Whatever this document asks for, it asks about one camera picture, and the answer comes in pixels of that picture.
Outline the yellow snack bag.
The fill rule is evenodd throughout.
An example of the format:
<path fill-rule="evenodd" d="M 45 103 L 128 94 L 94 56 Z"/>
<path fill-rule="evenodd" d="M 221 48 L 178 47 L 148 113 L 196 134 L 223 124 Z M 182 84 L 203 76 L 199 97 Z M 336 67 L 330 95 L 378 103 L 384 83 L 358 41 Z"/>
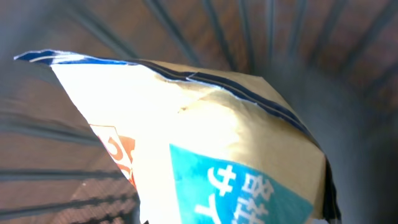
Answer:
<path fill-rule="evenodd" d="M 330 164 L 263 78 L 30 51 L 137 189 L 149 223 L 340 223 Z"/>

